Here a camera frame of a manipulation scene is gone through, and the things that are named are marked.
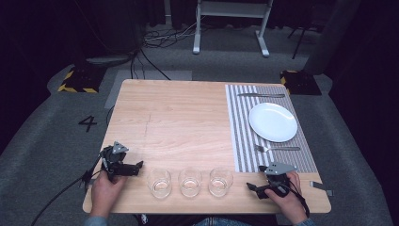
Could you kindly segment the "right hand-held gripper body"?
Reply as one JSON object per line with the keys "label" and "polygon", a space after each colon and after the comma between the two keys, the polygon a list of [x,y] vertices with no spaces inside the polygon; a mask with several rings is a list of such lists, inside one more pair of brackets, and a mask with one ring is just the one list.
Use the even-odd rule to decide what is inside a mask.
{"label": "right hand-held gripper body", "polygon": [[295,170],[295,166],[279,162],[273,162],[269,166],[259,166],[259,171],[266,176],[269,189],[281,198],[287,196],[290,191],[290,179],[287,173]]}

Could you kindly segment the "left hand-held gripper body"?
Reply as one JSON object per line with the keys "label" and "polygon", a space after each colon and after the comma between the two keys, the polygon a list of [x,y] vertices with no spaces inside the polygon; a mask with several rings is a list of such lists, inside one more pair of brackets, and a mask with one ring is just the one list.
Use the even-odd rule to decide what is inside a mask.
{"label": "left hand-held gripper body", "polygon": [[129,149],[115,141],[113,145],[103,148],[100,152],[102,159],[101,169],[107,172],[108,179],[114,180],[115,176],[130,176],[132,170],[139,170],[136,165],[124,164],[123,159]]}

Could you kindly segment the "person's right hand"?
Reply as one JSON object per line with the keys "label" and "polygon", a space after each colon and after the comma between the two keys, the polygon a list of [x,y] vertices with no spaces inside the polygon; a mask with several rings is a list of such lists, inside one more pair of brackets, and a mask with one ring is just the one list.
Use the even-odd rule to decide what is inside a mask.
{"label": "person's right hand", "polygon": [[[299,175],[295,171],[286,173],[290,179],[290,187],[298,194],[302,194]],[[286,197],[278,196],[273,190],[264,192],[280,209],[281,213],[294,225],[299,226],[308,219],[306,210],[295,193],[290,192]]]}

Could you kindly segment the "person's left hand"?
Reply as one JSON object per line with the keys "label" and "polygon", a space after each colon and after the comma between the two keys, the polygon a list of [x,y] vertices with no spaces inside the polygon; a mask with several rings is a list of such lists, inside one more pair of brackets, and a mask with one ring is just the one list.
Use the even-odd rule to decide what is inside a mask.
{"label": "person's left hand", "polygon": [[110,181],[105,171],[101,171],[91,189],[91,217],[108,218],[120,193],[127,182],[127,177],[119,176]]}

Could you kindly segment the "clear drinking glass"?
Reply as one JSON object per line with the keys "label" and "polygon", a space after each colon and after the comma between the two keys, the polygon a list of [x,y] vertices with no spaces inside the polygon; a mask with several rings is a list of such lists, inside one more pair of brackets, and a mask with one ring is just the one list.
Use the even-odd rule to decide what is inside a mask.
{"label": "clear drinking glass", "polygon": [[187,198],[193,198],[200,193],[202,175],[198,169],[183,169],[178,176],[181,193]]}
{"label": "clear drinking glass", "polygon": [[147,177],[147,186],[155,198],[166,198],[172,189],[169,171],[166,169],[153,169]]}
{"label": "clear drinking glass", "polygon": [[208,189],[215,197],[225,196],[233,183],[233,175],[228,169],[215,168],[210,172]]}

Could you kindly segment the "metal fork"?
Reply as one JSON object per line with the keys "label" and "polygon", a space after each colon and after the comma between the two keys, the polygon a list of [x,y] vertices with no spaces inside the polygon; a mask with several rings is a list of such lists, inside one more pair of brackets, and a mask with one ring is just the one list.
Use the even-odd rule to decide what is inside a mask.
{"label": "metal fork", "polygon": [[258,152],[265,153],[265,152],[270,152],[270,151],[300,151],[300,147],[271,147],[267,148],[265,146],[261,145],[254,145],[254,149]]}

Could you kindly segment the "metal table clamp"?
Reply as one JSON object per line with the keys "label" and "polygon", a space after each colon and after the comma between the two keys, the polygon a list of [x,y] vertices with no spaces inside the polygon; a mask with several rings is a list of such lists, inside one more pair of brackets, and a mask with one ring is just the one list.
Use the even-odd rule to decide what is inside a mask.
{"label": "metal table clamp", "polygon": [[321,183],[318,183],[315,181],[310,181],[310,186],[317,188],[317,189],[324,190],[327,193],[327,196],[329,196],[329,197],[334,196],[334,191],[332,189],[327,188],[324,184],[321,184]]}

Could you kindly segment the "person's blue jeans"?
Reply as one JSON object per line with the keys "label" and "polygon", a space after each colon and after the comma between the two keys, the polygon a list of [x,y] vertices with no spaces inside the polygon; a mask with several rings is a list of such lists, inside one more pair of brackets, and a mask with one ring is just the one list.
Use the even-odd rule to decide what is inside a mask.
{"label": "person's blue jeans", "polygon": [[250,226],[244,222],[228,218],[206,218],[193,226]]}

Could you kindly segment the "grey striped placemat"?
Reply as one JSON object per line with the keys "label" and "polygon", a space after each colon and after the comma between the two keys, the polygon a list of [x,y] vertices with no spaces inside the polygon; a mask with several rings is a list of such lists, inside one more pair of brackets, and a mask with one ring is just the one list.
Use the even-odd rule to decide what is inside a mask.
{"label": "grey striped placemat", "polygon": [[[283,86],[227,85],[225,87],[231,125],[231,141],[235,169],[239,172],[255,172],[260,165],[282,162],[293,165],[299,172],[315,173],[308,142],[292,105],[289,93]],[[239,93],[285,94],[284,98],[262,98],[237,96]],[[296,135],[285,142],[272,142],[258,136],[250,127],[249,111],[258,104],[272,103],[285,107],[294,116],[298,125]],[[271,147],[300,147],[300,151],[270,151],[261,153],[254,145]]]}

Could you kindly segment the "white round plate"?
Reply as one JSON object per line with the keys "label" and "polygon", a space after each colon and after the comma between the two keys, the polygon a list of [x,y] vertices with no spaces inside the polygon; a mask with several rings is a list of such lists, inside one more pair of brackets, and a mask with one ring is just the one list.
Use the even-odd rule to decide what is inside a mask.
{"label": "white round plate", "polygon": [[295,116],[285,107],[272,103],[255,105],[249,111],[248,121],[258,136],[272,142],[288,141],[298,130]]}

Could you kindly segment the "metal table knife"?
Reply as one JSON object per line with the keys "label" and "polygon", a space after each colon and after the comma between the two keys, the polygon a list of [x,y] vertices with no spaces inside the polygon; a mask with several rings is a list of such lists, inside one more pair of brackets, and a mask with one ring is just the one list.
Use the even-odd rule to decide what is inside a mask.
{"label": "metal table knife", "polygon": [[284,98],[285,94],[262,94],[262,93],[239,93],[237,96],[262,97],[262,98]]}

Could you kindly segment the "black base with hazard tape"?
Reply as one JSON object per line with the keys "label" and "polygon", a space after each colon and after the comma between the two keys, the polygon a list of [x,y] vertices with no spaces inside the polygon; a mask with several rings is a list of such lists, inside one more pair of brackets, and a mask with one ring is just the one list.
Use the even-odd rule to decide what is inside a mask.
{"label": "black base with hazard tape", "polygon": [[321,95],[314,77],[304,71],[282,71],[279,74],[281,84],[290,94]]}
{"label": "black base with hazard tape", "polygon": [[67,72],[58,91],[98,93],[105,73],[106,68],[78,69],[72,67]]}

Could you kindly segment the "black tripod stand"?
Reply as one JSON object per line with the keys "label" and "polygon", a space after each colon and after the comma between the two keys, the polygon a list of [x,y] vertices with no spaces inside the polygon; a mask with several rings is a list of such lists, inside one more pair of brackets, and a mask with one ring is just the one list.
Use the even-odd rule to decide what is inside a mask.
{"label": "black tripod stand", "polygon": [[304,42],[305,34],[308,31],[321,33],[323,31],[323,28],[321,26],[319,26],[319,25],[299,26],[297,28],[294,28],[291,31],[291,33],[288,35],[288,39],[290,39],[295,34],[296,31],[300,31],[300,34],[299,34],[299,36],[297,37],[297,40],[296,40],[296,45],[295,45],[295,49],[294,49],[294,52],[293,52],[293,55],[292,55],[292,59],[296,58],[296,55],[297,55],[298,50],[299,50],[299,47]]}

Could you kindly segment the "grey curtain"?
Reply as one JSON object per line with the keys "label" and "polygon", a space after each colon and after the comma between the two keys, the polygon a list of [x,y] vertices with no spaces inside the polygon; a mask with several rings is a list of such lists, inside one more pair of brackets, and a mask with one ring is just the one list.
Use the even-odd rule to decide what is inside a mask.
{"label": "grey curtain", "polygon": [[319,75],[325,71],[355,17],[360,2],[361,0],[337,0],[320,39],[302,69],[305,74]]}

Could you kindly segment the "white metal stand frame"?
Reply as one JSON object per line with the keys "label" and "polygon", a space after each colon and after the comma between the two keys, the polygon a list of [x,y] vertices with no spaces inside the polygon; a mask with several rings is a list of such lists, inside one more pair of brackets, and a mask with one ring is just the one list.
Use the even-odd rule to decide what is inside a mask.
{"label": "white metal stand frame", "polygon": [[210,0],[197,0],[196,31],[193,43],[193,54],[200,52],[201,18],[204,16],[240,17],[262,19],[261,28],[255,31],[257,42],[263,57],[269,57],[264,32],[274,0],[266,0],[265,3],[240,3],[240,2],[215,2]]}

